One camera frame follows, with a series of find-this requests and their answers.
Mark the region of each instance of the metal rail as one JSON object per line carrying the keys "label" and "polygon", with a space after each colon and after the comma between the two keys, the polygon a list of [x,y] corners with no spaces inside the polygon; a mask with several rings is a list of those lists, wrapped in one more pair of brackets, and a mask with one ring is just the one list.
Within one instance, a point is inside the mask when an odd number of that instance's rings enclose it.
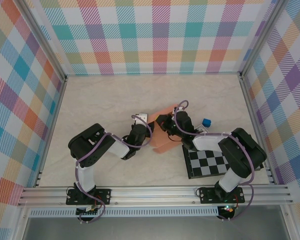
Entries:
{"label": "metal rail", "polygon": [[60,96],[59,96],[59,99],[58,99],[58,102],[57,102],[57,105],[56,105],[56,108],[55,108],[55,112],[54,112],[54,116],[53,116],[53,119],[52,119],[51,127],[50,127],[50,130],[48,132],[48,137],[46,139],[46,144],[44,146],[43,154],[42,154],[42,157],[41,157],[40,162],[39,162],[39,167],[35,172],[36,177],[33,178],[32,183],[31,183],[32,186],[38,186],[39,183],[37,181],[41,179],[41,177],[39,177],[40,172],[42,172],[44,170],[44,167],[45,167],[49,147],[50,147],[52,137],[53,137],[53,134],[54,134],[54,131],[55,131],[55,127],[56,127],[56,124],[57,124],[57,119],[58,119],[58,116],[59,116],[59,111],[60,111],[60,108],[61,108],[62,100],[64,99],[64,95],[65,95],[65,92],[66,92],[67,83],[68,83],[67,81],[62,83]]}
{"label": "metal rail", "polygon": [[60,62],[58,61],[48,40],[46,39],[44,33],[42,32],[41,27],[37,23],[36,18],[32,14],[28,5],[25,3],[25,0],[14,0],[14,3],[18,7],[18,9],[21,12],[26,23],[29,25],[31,32],[33,33],[33,35],[35,36],[39,45],[43,49],[44,53],[46,54],[47,58],[49,59],[50,63],[52,64],[55,72],[65,82],[67,74],[61,67]]}
{"label": "metal rail", "polygon": [[[122,186],[110,188],[111,200],[107,208],[117,207],[185,207],[218,206],[220,204],[200,204],[195,191],[202,186]],[[243,186],[245,203],[251,199],[251,188]],[[293,203],[286,185],[254,185],[252,205],[289,205]],[[22,208],[69,208],[66,205],[66,187],[25,188],[19,201]]]}
{"label": "metal rail", "polygon": [[[262,149],[265,150],[266,155],[270,156],[267,145],[266,145],[266,142],[265,142],[265,139],[262,135],[261,127],[260,127],[256,112],[254,111],[254,108],[253,108],[253,105],[252,105],[252,99],[251,99],[251,96],[249,94],[247,84],[240,75],[238,75],[238,80],[239,80],[239,83],[240,83],[240,86],[241,86],[242,94],[244,96],[246,107],[248,109],[248,113],[250,115],[250,119],[251,119],[251,122],[252,122],[252,126],[253,126],[253,129],[254,129],[254,133],[255,133],[257,142],[262,147]],[[272,179],[270,179],[270,177],[269,177],[269,182],[270,183],[274,182],[274,183],[278,184],[279,180],[278,180],[278,177],[276,175],[275,167],[273,166],[272,162],[269,160],[268,157],[265,160],[265,165],[266,165],[266,167],[269,168],[269,171],[271,172],[271,178]]]}
{"label": "metal rail", "polygon": [[245,66],[242,69],[242,76],[245,76],[249,72],[249,70],[251,69],[253,64],[255,63],[261,49],[263,48],[264,44],[268,40],[272,30],[274,29],[282,12],[285,10],[288,2],[289,2],[289,0],[277,1],[276,5],[274,6],[271,16],[269,17],[268,21],[266,22],[256,45],[254,46],[253,50],[251,51],[251,53],[245,63]]}

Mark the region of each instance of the black and white checkerboard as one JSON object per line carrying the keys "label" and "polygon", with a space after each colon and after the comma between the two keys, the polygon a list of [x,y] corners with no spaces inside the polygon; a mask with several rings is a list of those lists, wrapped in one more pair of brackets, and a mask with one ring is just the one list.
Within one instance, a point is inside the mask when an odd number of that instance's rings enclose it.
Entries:
{"label": "black and white checkerboard", "polygon": [[189,179],[224,175],[230,167],[222,152],[191,151],[184,146],[182,149]]}

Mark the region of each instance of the plaid wallpaper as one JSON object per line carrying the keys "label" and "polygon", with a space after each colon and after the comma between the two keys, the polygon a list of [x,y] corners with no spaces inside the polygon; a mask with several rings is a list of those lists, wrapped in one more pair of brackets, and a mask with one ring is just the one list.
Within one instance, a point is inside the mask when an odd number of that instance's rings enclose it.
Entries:
{"label": "plaid wallpaper", "polygon": [[27,2],[64,69],[89,75],[237,72],[271,0]]}
{"label": "plaid wallpaper", "polygon": [[300,231],[300,0],[289,1],[246,81],[279,182],[297,202]]}
{"label": "plaid wallpaper", "polygon": [[35,177],[61,85],[13,0],[0,0],[0,240]]}
{"label": "plaid wallpaper", "polygon": [[246,64],[246,62],[247,62],[247,60],[250,56],[251,51],[254,49],[255,45],[257,44],[257,42],[259,40],[259,37],[260,37],[262,31],[264,30],[264,28],[266,26],[266,22],[269,20],[269,18],[271,16],[271,13],[273,12],[277,2],[278,2],[278,0],[271,0],[271,3],[269,5],[262,21],[261,21],[261,23],[260,23],[260,26],[258,27],[258,30],[255,32],[253,40],[252,40],[248,50],[246,51],[246,54],[245,54],[245,56],[243,58],[243,61],[240,65],[240,68],[239,68],[240,72],[242,72],[242,70],[243,70],[243,68],[244,68],[244,66],[245,66],[245,64]]}

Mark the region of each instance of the wire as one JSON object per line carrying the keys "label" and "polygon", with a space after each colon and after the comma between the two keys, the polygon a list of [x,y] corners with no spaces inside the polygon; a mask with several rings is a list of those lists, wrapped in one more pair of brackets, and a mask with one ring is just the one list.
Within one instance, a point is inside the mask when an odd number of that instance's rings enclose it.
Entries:
{"label": "wire", "polygon": [[169,134],[168,134],[168,139],[170,139],[172,142],[181,142],[181,140],[173,140]]}
{"label": "wire", "polygon": [[129,135],[125,135],[125,136],[122,137],[122,139],[123,139],[123,140],[126,140],[126,138],[127,138],[128,136],[129,136]]}
{"label": "wire", "polygon": [[183,109],[186,109],[187,107],[189,106],[189,101],[188,100],[183,100],[182,102],[180,102],[178,104],[178,106],[176,107],[175,109],[175,113],[174,113],[174,122],[175,122],[175,125],[176,127],[184,134],[188,134],[188,135],[192,135],[192,136],[225,136],[225,137],[229,137],[230,139],[232,139],[240,148],[241,150],[243,151],[245,157],[247,158],[248,162],[249,162],[249,166],[250,166],[250,169],[251,169],[251,178],[250,180],[246,181],[246,182],[243,182],[241,183],[240,185],[248,185],[250,184],[254,179],[255,179],[255,167],[252,163],[252,160],[247,152],[247,150],[245,149],[245,147],[235,138],[233,137],[232,135],[230,134],[227,134],[227,133],[209,133],[209,132],[205,132],[205,133],[192,133],[192,132],[187,132],[185,130],[183,130],[179,124],[178,124],[178,121],[177,121],[177,112],[179,111],[179,108],[182,107]]}
{"label": "wire", "polygon": [[198,190],[200,189],[200,187],[199,188],[197,188],[196,190],[195,190],[195,195],[198,197],[198,198],[200,198],[200,196],[198,195]]}
{"label": "wire", "polygon": [[94,200],[94,209],[99,210],[99,209],[101,208],[101,206],[102,206],[102,205],[100,205],[100,207],[98,207],[97,200]]}
{"label": "wire", "polygon": [[192,136],[226,136],[230,139],[232,139],[240,148],[241,150],[243,151],[246,159],[248,160],[249,162],[249,166],[250,166],[250,169],[251,169],[251,178],[250,180],[246,181],[246,182],[243,182],[241,183],[240,185],[241,186],[245,186],[245,185],[248,185],[251,187],[251,191],[252,191],[252,194],[251,194],[251,198],[250,198],[250,201],[249,203],[247,204],[247,206],[243,209],[242,212],[240,212],[237,216],[233,217],[232,220],[235,220],[237,218],[239,218],[240,216],[242,216],[242,214],[250,207],[253,199],[254,199],[254,195],[255,195],[255,191],[254,191],[254,187],[252,185],[250,185],[250,183],[254,180],[255,178],[255,167],[252,163],[252,160],[248,154],[248,152],[246,151],[245,147],[235,138],[233,137],[232,135],[230,134],[227,134],[227,133],[192,133],[192,132],[187,132],[187,131],[184,131],[178,124],[178,121],[177,121],[177,112],[179,110],[180,107],[182,107],[182,109],[186,109],[187,107],[189,106],[189,101],[188,100],[183,100],[182,102],[180,102],[178,104],[178,106],[175,108],[175,113],[174,113],[174,122],[175,122],[175,125],[176,127],[184,134],[188,134],[188,135],[192,135]]}
{"label": "wire", "polygon": [[68,190],[69,190],[69,188],[73,188],[73,189],[75,189],[73,186],[68,186],[68,187],[66,188],[66,190],[65,190],[65,194],[66,194],[67,196],[69,196],[69,194],[68,194]]}
{"label": "wire", "polygon": [[[88,196],[88,197],[91,198],[91,199],[94,199],[95,201],[99,202],[99,203],[101,204],[101,206],[103,206],[102,212],[101,212],[98,216],[94,217],[92,220],[90,220],[90,221],[85,221],[86,224],[93,223],[93,222],[97,221],[99,218],[101,218],[101,216],[102,216],[102,215],[105,213],[105,211],[106,211],[106,205],[105,205],[105,203],[104,203],[101,199],[96,198],[96,197],[90,195],[89,193],[87,193],[87,192],[82,188],[82,186],[81,186],[81,184],[80,184],[80,182],[79,182],[79,175],[78,175],[79,163],[82,162],[83,160],[85,160],[86,158],[88,158],[91,154],[93,154],[93,153],[95,152],[95,150],[100,146],[100,144],[102,143],[102,141],[106,138],[106,136],[112,136],[114,139],[117,139],[118,141],[122,142],[124,145],[126,145],[126,146],[128,146],[128,147],[131,147],[131,148],[143,148],[143,147],[147,146],[147,145],[151,142],[152,137],[153,137],[153,133],[152,133],[151,127],[150,127],[150,126],[149,126],[149,125],[148,125],[141,117],[139,117],[139,116],[137,116],[137,115],[132,115],[131,117],[132,117],[133,119],[139,119],[139,120],[140,120],[143,124],[145,124],[145,126],[149,129],[149,131],[150,131],[150,138],[149,138],[149,140],[148,140],[145,144],[140,145],[140,146],[131,145],[131,144],[128,144],[128,143],[124,142],[124,139],[123,139],[123,138],[120,138],[120,137],[114,135],[113,133],[106,132],[106,133],[101,137],[101,139],[95,144],[95,146],[93,147],[93,149],[92,149],[90,152],[88,152],[86,155],[84,155],[83,157],[81,157],[79,160],[77,160],[77,161],[75,162],[75,171],[74,171],[74,173],[75,173],[75,180],[76,180],[76,185],[77,185],[77,187],[79,188],[79,190],[80,190],[81,192],[83,192],[84,195]],[[82,214],[79,215],[79,220],[80,220],[80,223],[83,223],[84,221],[82,220],[81,215],[82,215]]]}
{"label": "wire", "polygon": [[236,200],[236,208],[238,208],[238,207],[239,207],[239,200],[238,200],[238,197],[237,197],[237,195],[234,195],[234,197],[235,197],[235,200]]}

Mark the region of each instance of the marble floor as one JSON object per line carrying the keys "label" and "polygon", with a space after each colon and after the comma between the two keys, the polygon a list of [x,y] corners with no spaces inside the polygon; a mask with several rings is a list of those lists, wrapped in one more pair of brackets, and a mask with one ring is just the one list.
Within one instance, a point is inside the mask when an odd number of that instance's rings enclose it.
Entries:
{"label": "marble floor", "polygon": [[[95,123],[107,132],[129,134],[132,114],[152,114],[189,100],[187,113],[194,126],[212,121],[209,132],[244,128],[254,138],[253,126],[236,75],[115,75],[70,77],[45,162],[40,187],[72,186],[75,162],[68,142]],[[181,146],[158,154],[146,146],[124,161],[106,153],[96,163],[98,186],[212,185],[221,176],[188,179]],[[254,184],[268,184],[264,169]]]}

